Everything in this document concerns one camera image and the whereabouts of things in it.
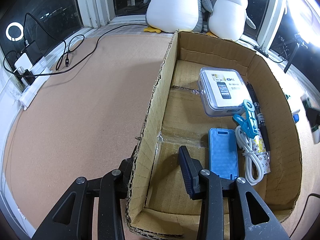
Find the patterned white lighter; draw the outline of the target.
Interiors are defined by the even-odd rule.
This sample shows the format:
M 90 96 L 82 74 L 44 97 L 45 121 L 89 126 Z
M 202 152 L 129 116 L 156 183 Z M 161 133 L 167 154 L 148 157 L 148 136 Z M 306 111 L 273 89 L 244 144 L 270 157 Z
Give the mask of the patterned white lighter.
M 270 160 L 260 130 L 258 130 L 258 132 L 259 134 L 252 139 L 252 149 L 262 164 L 263 174 L 268 174 L 271 172 Z

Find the blue phone stand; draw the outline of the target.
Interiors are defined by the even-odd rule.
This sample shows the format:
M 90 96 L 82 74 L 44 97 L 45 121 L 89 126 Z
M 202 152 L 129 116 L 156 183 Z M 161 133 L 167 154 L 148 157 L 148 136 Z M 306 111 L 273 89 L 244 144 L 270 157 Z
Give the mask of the blue phone stand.
M 234 180 L 238 177 L 238 152 L 232 129 L 211 128 L 209 139 L 209 170 L 220 178 Z

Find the black pen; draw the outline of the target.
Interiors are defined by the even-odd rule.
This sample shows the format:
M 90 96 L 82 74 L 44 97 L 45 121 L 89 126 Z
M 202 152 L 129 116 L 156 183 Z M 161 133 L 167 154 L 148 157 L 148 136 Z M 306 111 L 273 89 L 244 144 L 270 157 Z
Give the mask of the black pen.
M 270 149 L 270 142 L 269 142 L 268 133 L 267 133 L 267 127 L 266 127 L 264 116 L 261 112 L 258 98 L 256 96 L 254 89 L 253 89 L 253 86 L 249 82 L 246 83 L 246 87 L 247 87 L 247 90 L 249 92 L 249 95 L 252 99 L 252 102 L 253 102 L 253 105 L 255 108 L 254 112 L 255 112 L 257 123 L 258 123 L 258 128 L 260 129 L 260 133 L 261 133 L 262 139 L 264 141 L 266 151 L 267 151 L 267 153 L 270 153 L 271 149 Z

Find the blue clip with round end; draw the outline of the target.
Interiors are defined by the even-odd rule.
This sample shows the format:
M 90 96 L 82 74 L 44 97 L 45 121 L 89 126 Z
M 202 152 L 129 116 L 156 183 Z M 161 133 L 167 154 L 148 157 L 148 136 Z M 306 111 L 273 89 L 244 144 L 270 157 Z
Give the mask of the blue clip with round end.
M 233 115 L 233 120 L 240 126 L 243 132 L 246 135 L 254 139 L 258 134 L 258 123 L 255 118 L 255 107 L 250 100 L 245 99 L 242 103 L 242 106 L 246 113 L 246 118 L 244 119 L 242 116 L 235 114 Z

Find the blue round tape measure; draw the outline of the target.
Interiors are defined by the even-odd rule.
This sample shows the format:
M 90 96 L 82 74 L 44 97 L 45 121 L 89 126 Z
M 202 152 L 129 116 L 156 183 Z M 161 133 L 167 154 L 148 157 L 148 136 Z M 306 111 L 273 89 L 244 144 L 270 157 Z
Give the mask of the blue round tape measure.
M 296 124 L 297 122 L 299 122 L 299 115 L 298 114 L 294 114 L 293 116 L 293 120 L 294 120 L 294 123 Z

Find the green lip balm tube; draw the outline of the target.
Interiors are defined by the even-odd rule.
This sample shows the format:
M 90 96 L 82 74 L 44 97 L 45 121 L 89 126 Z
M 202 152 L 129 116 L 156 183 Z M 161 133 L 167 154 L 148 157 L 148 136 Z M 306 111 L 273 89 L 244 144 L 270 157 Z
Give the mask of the green lip balm tube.
M 307 95 L 301 96 L 301 101 L 310 124 L 313 143 L 319 144 L 319 110 L 312 107 L 310 98 Z

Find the clear plastic phone box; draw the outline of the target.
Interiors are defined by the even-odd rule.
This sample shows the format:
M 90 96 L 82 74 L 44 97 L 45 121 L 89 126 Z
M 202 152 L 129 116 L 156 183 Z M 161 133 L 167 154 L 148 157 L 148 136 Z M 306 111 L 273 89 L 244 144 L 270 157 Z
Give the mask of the clear plastic phone box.
M 205 113 L 210 117 L 242 115 L 249 92 L 234 69 L 203 67 L 197 81 Z

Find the white power strip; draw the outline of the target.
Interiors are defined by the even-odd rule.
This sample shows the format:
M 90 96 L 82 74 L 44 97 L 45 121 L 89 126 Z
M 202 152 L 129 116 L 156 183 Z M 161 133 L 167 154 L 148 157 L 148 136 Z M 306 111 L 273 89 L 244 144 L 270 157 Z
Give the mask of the white power strip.
M 43 56 L 40 60 L 33 65 L 31 70 L 29 71 L 31 74 L 51 74 L 52 71 L 47 67 L 47 60 Z M 49 79 L 49 75 L 46 76 L 37 76 L 31 85 L 28 85 L 24 92 L 22 93 L 19 101 L 23 106 L 23 109 L 26 111 L 30 106 L 31 102 L 34 100 L 38 91 L 42 87 L 42 85 Z

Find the white charger on strip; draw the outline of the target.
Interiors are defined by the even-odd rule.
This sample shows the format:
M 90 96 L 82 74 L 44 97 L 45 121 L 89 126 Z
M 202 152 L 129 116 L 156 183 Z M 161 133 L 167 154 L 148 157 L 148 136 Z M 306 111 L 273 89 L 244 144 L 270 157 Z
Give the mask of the white charger on strip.
M 14 63 L 18 74 L 23 74 L 26 70 L 30 71 L 33 67 L 31 60 L 26 53 L 23 53 Z

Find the small penguin plush toy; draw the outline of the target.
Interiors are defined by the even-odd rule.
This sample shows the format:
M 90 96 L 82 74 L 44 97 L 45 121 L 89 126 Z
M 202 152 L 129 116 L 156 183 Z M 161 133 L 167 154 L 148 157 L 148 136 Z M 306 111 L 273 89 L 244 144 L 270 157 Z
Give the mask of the small penguin plush toy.
M 237 41 L 244 33 L 245 25 L 255 29 L 247 16 L 248 0 L 211 0 L 213 11 L 207 22 L 207 35 Z

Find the large penguin plush toy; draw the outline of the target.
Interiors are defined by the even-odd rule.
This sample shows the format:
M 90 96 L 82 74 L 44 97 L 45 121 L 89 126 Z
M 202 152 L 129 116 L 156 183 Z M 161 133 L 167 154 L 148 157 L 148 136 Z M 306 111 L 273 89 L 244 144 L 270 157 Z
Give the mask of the large penguin plush toy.
M 199 33 L 203 27 L 203 12 L 212 12 L 210 0 L 144 0 L 148 3 L 145 14 L 145 32 L 174 33 L 191 31 Z

